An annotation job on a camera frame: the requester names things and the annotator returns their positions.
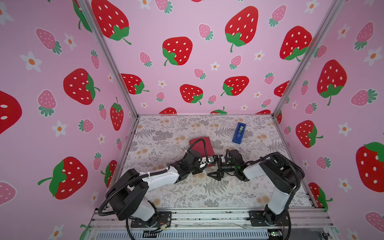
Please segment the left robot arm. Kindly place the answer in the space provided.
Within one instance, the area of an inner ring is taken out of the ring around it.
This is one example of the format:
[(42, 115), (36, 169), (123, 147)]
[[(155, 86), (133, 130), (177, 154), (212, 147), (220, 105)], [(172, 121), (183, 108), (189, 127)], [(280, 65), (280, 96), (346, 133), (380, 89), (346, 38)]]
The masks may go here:
[(153, 203), (145, 201), (147, 192), (179, 183), (190, 174), (203, 172), (214, 162), (212, 156), (202, 157), (199, 152), (189, 150), (182, 159), (168, 164), (164, 169), (146, 173), (130, 169), (107, 192), (106, 199), (99, 207), (98, 215), (116, 215), (120, 221), (138, 219), (146, 226), (152, 227), (159, 222), (160, 213)]

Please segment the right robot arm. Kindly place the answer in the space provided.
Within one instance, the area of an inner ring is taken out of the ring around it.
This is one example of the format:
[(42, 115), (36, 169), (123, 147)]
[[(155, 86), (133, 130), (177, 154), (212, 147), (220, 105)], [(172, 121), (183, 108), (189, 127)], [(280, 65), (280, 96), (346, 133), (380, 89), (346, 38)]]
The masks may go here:
[(227, 150), (224, 157), (215, 157), (218, 170), (208, 173), (214, 180), (221, 181), (225, 173), (242, 182), (267, 176), (275, 188), (269, 203), (265, 206), (262, 220), (275, 226), (288, 217), (289, 205), (301, 187), (304, 171), (279, 152), (270, 153), (255, 161), (244, 162), (238, 150)]

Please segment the maroon wrapping paper sheet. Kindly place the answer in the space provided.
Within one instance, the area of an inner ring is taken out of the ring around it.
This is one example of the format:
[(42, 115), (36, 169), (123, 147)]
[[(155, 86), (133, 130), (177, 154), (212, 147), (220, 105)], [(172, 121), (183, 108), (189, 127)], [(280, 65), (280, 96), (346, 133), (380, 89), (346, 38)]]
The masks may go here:
[[(211, 140), (209, 137), (199, 137), (199, 138), (195, 138), (195, 139), (191, 139), (189, 141), (190, 145), (192, 145), (194, 142), (196, 142), (198, 139), (203, 139), (206, 143), (206, 148), (207, 148), (207, 154), (209, 157), (212, 157), (215, 155), (215, 152), (214, 152), (214, 149), (212, 147), (212, 144), (211, 144)], [(199, 141), (197, 144), (195, 144), (193, 147), (192, 147), (193, 150), (196, 150), (198, 151), (202, 157), (206, 157), (206, 154), (205, 154), (205, 148), (204, 148), (204, 143), (202, 141)]]

